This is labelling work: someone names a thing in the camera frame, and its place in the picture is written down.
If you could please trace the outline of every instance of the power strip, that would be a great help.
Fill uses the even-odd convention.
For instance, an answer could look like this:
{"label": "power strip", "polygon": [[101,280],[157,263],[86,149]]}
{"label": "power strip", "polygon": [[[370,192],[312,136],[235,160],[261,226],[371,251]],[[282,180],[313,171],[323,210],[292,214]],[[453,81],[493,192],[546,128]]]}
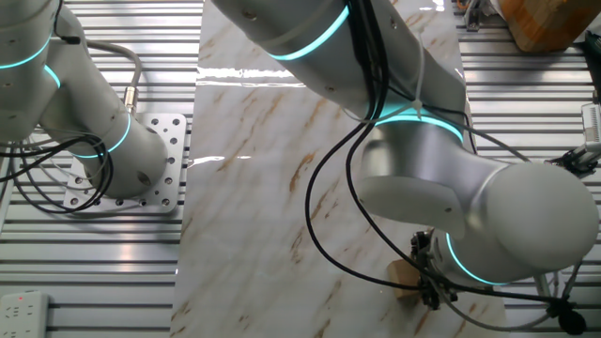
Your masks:
{"label": "power strip", "polygon": [[0,299],[0,338],[44,338],[48,295],[39,291]]}

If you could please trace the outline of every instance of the white robotic arm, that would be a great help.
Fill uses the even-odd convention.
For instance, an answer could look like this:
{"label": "white robotic arm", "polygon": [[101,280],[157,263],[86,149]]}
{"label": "white robotic arm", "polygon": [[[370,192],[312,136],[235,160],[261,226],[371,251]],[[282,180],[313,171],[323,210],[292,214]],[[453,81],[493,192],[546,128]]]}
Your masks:
{"label": "white robotic arm", "polygon": [[[68,8],[58,13],[57,30],[81,43],[54,36],[58,8],[58,0],[0,0],[0,142],[21,141],[37,124],[58,142],[82,133],[98,135],[114,164],[106,194],[137,196],[162,177],[164,141],[129,114],[102,77]],[[78,144],[69,151],[87,173],[99,171],[92,146]]]}
{"label": "white robotic arm", "polygon": [[[271,57],[309,88],[366,118],[369,102],[353,53],[343,0],[214,0]],[[420,43],[388,0],[373,0],[390,60],[391,87],[414,97]],[[424,51],[420,99],[464,111],[456,74]],[[382,115],[408,104],[388,95]],[[505,284],[576,264],[593,247],[599,215],[584,185],[561,168],[480,158],[466,151],[455,125],[414,110],[377,124],[363,152],[359,196],[377,215],[436,228],[432,269],[453,282]]]}

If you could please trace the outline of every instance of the gray cable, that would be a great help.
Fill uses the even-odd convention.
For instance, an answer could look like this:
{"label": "gray cable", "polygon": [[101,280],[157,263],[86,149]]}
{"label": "gray cable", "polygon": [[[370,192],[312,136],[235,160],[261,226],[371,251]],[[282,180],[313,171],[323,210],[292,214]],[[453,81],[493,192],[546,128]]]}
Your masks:
{"label": "gray cable", "polygon": [[440,114],[439,112],[436,112],[434,109],[429,109],[428,112],[430,112],[432,115],[435,115],[436,117],[440,118],[441,120],[443,120],[443,121],[445,121],[447,123],[450,123],[450,124],[456,126],[459,129],[469,131],[469,132],[471,132],[473,134],[476,134],[476,135],[478,135],[478,136],[480,136],[480,137],[482,137],[482,138],[484,138],[484,139],[486,139],[486,140],[494,143],[497,146],[500,146],[501,148],[503,148],[503,149],[509,151],[510,153],[514,154],[516,157],[518,157],[519,159],[523,160],[524,162],[530,162],[530,159],[527,158],[526,156],[522,155],[519,151],[517,151],[517,150],[513,149],[512,147],[506,145],[505,143],[497,140],[496,138],[494,138],[492,136],[489,136],[485,132],[481,132],[481,131],[478,131],[478,130],[472,128],[472,127],[468,127],[468,126],[465,126],[463,124],[456,123],[456,122],[454,122],[454,121],[446,118],[444,115]]}
{"label": "gray cable", "polygon": [[135,64],[135,71],[133,72],[133,78],[131,78],[131,86],[137,87],[140,83],[140,77],[142,76],[142,61],[140,60],[140,56],[134,53],[132,50],[129,50],[125,47],[117,46],[112,43],[102,42],[102,41],[94,41],[94,40],[86,40],[87,47],[105,51],[112,52],[117,54],[123,54],[127,58],[129,58]]}
{"label": "gray cable", "polygon": [[488,325],[488,324],[482,323],[482,322],[480,322],[476,319],[473,319],[472,317],[462,313],[461,310],[457,309],[451,303],[451,301],[449,300],[447,295],[444,292],[442,292],[442,290],[440,289],[440,286],[435,281],[430,279],[430,283],[432,284],[432,286],[434,286],[434,289],[439,294],[439,296],[442,298],[442,301],[444,301],[444,303],[447,304],[451,308],[451,310],[453,310],[456,314],[458,314],[460,317],[462,317],[466,321],[470,322],[471,324],[478,326],[480,328],[486,329],[486,330],[494,330],[494,331],[500,331],[500,332],[511,332],[511,331],[515,331],[515,330],[528,330],[528,329],[531,329],[531,328],[537,326],[538,324],[541,324],[542,322],[544,322],[550,318],[550,315],[545,314],[545,315],[541,316],[540,318],[533,320],[530,323],[513,326],[513,327],[498,327],[495,325]]}
{"label": "gray cable", "polygon": [[562,292],[562,298],[570,295],[570,292],[572,291],[572,288],[574,287],[574,284],[576,283],[576,277],[578,277],[578,271],[580,270],[581,266],[582,266],[582,261],[579,261],[576,265],[574,265],[574,270],[572,270],[572,275],[570,276],[570,279],[565,284],[565,289]]}

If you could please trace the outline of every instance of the black cable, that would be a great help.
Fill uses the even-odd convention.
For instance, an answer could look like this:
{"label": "black cable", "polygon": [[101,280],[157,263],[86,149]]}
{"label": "black cable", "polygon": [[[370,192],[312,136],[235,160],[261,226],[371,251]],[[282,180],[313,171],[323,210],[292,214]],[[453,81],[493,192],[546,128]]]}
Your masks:
{"label": "black cable", "polygon": [[62,39],[63,41],[67,42],[68,44],[80,44],[82,43],[82,40],[79,37],[64,37],[60,34],[58,34],[58,31],[56,30],[56,27],[58,26],[58,16],[60,15],[60,11],[61,9],[63,9],[63,5],[65,3],[65,0],[59,0],[58,1],[58,8],[56,9],[56,15],[54,16],[54,34],[59,37],[60,39]]}
{"label": "black cable", "polygon": [[345,145],[351,138],[353,138],[363,128],[364,128],[364,125],[359,125],[359,126],[355,127],[355,129],[353,131],[351,131],[347,136],[345,136],[345,138],[343,138],[340,142],[338,142],[336,144],[336,146],[334,146],[332,149],[330,149],[330,151],[328,151],[326,156],[324,156],[324,158],[319,162],[319,164],[317,165],[317,168],[311,175],[311,178],[309,179],[309,184],[307,185],[307,193],[305,195],[305,202],[304,202],[304,217],[305,217],[305,221],[307,224],[307,230],[309,230],[309,235],[311,236],[311,240],[313,241],[313,243],[315,244],[315,246],[317,247],[319,252],[330,263],[334,264],[337,268],[341,269],[342,271],[344,271],[350,275],[353,275],[357,278],[363,279],[367,282],[371,282],[371,283],[375,283],[375,284],[396,287],[396,288],[401,288],[401,289],[407,289],[407,290],[419,290],[420,288],[418,286],[403,285],[403,284],[397,284],[397,283],[392,283],[392,282],[388,282],[388,281],[383,281],[383,280],[364,275],[353,269],[349,269],[349,268],[345,267],[344,265],[342,265],[338,261],[336,261],[333,257],[331,257],[328,254],[328,252],[326,252],[326,250],[321,246],[321,243],[319,243],[319,240],[317,239],[315,230],[313,229],[313,224],[311,222],[311,192],[313,191],[313,186],[315,185],[317,176],[319,175],[321,168],[323,168],[323,166],[326,164],[326,162],[328,162],[330,160],[331,156],[333,156],[343,145]]}
{"label": "black cable", "polygon": [[[53,213],[53,214],[68,214],[68,213],[74,213],[77,211],[81,211],[81,210],[85,210],[87,208],[90,208],[92,206],[94,206],[97,202],[99,202],[99,200],[104,196],[104,194],[106,193],[109,185],[111,184],[112,180],[113,180],[113,162],[112,159],[110,157],[110,155],[108,155],[108,152],[106,152],[106,147],[104,146],[104,144],[99,144],[97,138],[93,138],[93,137],[88,137],[89,139],[86,140],[91,146],[94,147],[94,149],[96,150],[97,154],[98,154],[98,158],[100,161],[100,165],[102,166],[102,170],[101,170],[101,175],[100,175],[100,185],[99,187],[95,190],[94,194],[92,194],[92,196],[85,202],[83,203],[81,206],[72,208],[72,207],[65,207],[61,204],[56,203],[52,198],[50,198],[39,186],[38,184],[35,182],[35,180],[33,179],[33,177],[31,176],[30,172],[27,171],[27,177],[29,178],[29,181],[31,182],[32,186],[36,189],[36,191],[38,191],[38,193],[44,197],[44,199],[46,199],[46,201],[48,201],[50,204],[52,204],[55,207],[61,208],[63,209],[61,210],[52,210],[52,209],[48,209],[45,207],[41,207],[38,203],[32,201],[29,196],[25,193],[25,191],[22,189],[21,187],[21,183],[19,182],[18,178],[14,178],[15,181],[15,186],[17,187],[17,189],[19,190],[19,192],[21,193],[21,195],[23,196],[23,198],[25,198],[25,200],[27,200],[27,202],[29,202],[33,207],[47,212],[47,213]],[[23,164],[25,166],[27,166],[27,161],[25,158],[23,158]]]}
{"label": "black cable", "polygon": [[[356,16],[356,14],[358,14],[357,11],[354,10],[354,8],[356,7],[355,4],[353,4],[353,1],[350,0],[348,1],[348,5],[349,8],[351,9],[351,15],[349,17],[349,19],[351,20],[351,22],[356,23],[356,22],[360,22],[362,20],[361,17]],[[358,35],[361,35],[362,32],[358,31],[356,29],[356,27],[361,27],[362,25],[360,24],[351,24],[350,28],[351,28],[351,36],[353,37],[357,37]],[[353,41],[353,48],[355,51],[355,57],[357,58],[357,61],[359,62],[359,64],[362,66],[362,70],[363,70],[363,76],[364,76],[364,80],[365,80],[365,86],[369,95],[369,108],[367,111],[367,115],[370,116],[374,110],[374,107],[376,105],[375,102],[375,88],[374,88],[374,82],[373,82],[373,78],[372,78],[372,70],[371,70],[371,60],[370,60],[370,55],[367,52],[366,46],[365,45],[360,45],[359,43],[355,43],[356,41]],[[336,144],[336,146],[334,146],[325,156],[324,158],[319,162],[319,164],[317,165],[317,168],[315,169],[315,171],[313,172],[313,174],[311,175],[311,179],[309,180],[309,184],[307,186],[307,193],[306,193],[306,197],[305,197],[305,221],[306,221],[306,225],[307,225],[307,229],[309,231],[309,235],[311,236],[311,240],[313,241],[313,243],[315,244],[315,246],[317,247],[317,249],[319,250],[319,252],[333,265],[335,265],[337,268],[341,269],[342,271],[355,276],[357,278],[363,279],[367,282],[371,282],[371,283],[375,283],[375,284],[381,284],[381,285],[385,285],[385,286],[390,286],[390,287],[396,287],[396,288],[401,288],[401,289],[408,289],[408,290],[420,290],[421,288],[415,285],[404,285],[404,284],[397,284],[397,283],[392,283],[392,282],[388,282],[388,281],[383,281],[374,277],[370,277],[367,275],[364,275],[362,273],[359,273],[353,269],[350,269],[346,266],[344,266],[343,264],[341,264],[340,262],[336,261],[333,257],[331,257],[328,252],[326,252],[326,250],[323,248],[323,246],[321,246],[321,243],[319,242],[319,240],[316,237],[316,233],[315,230],[313,228],[313,224],[311,221],[311,194],[313,191],[313,186],[316,182],[317,176],[319,175],[319,172],[321,171],[321,168],[325,165],[326,162],[328,162],[328,160],[331,158],[331,156],[333,156],[344,144],[346,144],[351,138],[353,138],[359,131],[361,131],[363,128],[365,127],[364,124],[361,124],[359,126],[357,126],[353,131],[351,131],[349,134],[347,134],[347,136],[345,136],[345,138],[343,138],[338,144]]]}
{"label": "black cable", "polygon": [[[74,140],[69,140],[69,141],[67,141],[67,142],[65,142],[63,144],[58,145],[58,146],[53,146],[53,147],[47,149],[47,151],[44,150],[45,151],[44,153],[47,152],[47,154],[45,156],[43,156],[43,157],[39,158],[38,160],[34,161],[32,164],[25,166],[22,170],[20,170],[18,172],[13,172],[12,174],[9,174],[6,177],[1,177],[0,178],[0,183],[6,182],[6,181],[11,180],[11,179],[13,179],[15,177],[19,177],[19,176],[25,174],[25,172],[27,172],[28,170],[31,170],[32,168],[38,166],[40,163],[42,163],[42,162],[50,159],[52,156],[54,156],[54,155],[58,154],[59,152],[67,149],[68,147],[73,146],[75,144],[78,144],[80,142],[83,142],[84,139],[85,139],[85,136],[79,137],[79,138],[74,139]],[[29,153],[27,153],[25,155],[22,155],[22,156],[11,156],[11,155],[13,155],[11,153],[0,153],[0,158],[1,157],[8,157],[8,158],[15,158],[16,157],[16,158],[20,158],[20,157],[23,157],[23,156],[34,156],[34,155],[28,155],[28,154]]]}

